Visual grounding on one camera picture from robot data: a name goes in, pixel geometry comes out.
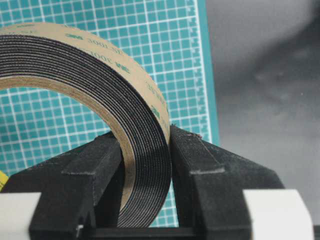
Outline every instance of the black foam tape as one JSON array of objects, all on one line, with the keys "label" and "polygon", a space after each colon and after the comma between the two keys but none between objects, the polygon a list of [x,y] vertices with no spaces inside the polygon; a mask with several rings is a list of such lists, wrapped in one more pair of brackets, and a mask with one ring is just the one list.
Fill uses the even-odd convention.
[{"label": "black foam tape", "polygon": [[[48,24],[50,28],[55,27],[54,24]],[[28,79],[46,78],[50,80],[48,86],[41,87],[52,89],[52,83],[61,84],[61,88],[69,86],[105,108],[128,137],[135,159],[135,162],[131,163],[135,165],[134,184],[120,211],[118,227],[148,226],[161,209],[171,180],[171,162],[166,139],[168,133],[164,133],[159,113],[154,111],[141,92],[138,93],[123,77],[124,74],[119,73],[119,67],[113,68],[79,47],[54,40],[53,37],[39,36],[39,32],[32,33],[30,29],[34,25],[37,24],[26,26],[24,31],[19,28],[23,24],[0,30],[0,88],[4,88],[4,85],[37,87],[30,85]],[[60,28],[61,31],[69,30],[62,26],[56,29]],[[128,66],[133,62],[131,59],[124,60],[123,65]],[[11,79],[20,78],[26,79],[25,84],[10,83]],[[140,75],[136,78],[143,83]],[[63,89],[58,92],[68,95]]]}]

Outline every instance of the tape layer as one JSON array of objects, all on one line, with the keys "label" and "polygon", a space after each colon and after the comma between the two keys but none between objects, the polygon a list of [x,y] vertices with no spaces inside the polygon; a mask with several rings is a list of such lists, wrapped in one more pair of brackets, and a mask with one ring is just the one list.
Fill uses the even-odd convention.
[{"label": "tape layer", "polygon": [[[143,79],[137,75],[137,81]],[[125,177],[134,177],[118,226],[148,226],[161,209],[171,179],[166,136],[148,99],[119,69],[74,46],[40,36],[0,35],[0,88],[21,86],[69,95],[110,125],[127,158],[130,149],[133,154],[125,159]]]}]

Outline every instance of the gray background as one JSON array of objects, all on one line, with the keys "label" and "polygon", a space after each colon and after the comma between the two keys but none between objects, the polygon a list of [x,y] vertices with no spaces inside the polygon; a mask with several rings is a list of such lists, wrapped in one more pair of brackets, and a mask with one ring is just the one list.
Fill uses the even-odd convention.
[{"label": "gray background", "polygon": [[320,224],[315,0],[207,0],[220,145],[274,169]]}]

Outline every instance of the tape cardboard core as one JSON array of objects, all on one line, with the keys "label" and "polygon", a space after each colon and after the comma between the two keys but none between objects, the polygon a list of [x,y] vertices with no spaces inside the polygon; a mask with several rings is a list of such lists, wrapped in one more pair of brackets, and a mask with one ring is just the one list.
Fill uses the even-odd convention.
[{"label": "tape cardboard core", "polygon": [[119,227],[146,227],[171,179],[167,104],[151,77],[91,33],[53,23],[0,29],[0,89],[45,88],[97,113],[118,139],[125,164]]}]

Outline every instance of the white clamp bar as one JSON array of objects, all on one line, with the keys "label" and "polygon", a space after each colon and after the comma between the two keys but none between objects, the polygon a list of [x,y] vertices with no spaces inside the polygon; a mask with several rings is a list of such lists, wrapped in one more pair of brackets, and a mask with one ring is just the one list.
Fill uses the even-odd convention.
[{"label": "white clamp bar", "polygon": [[0,193],[0,240],[30,240],[29,226],[40,192]]},{"label": "white clamp bar", "polygon": [[297,190],[246,189],[243,194],[252,240],[314,240],[312,219]]}]

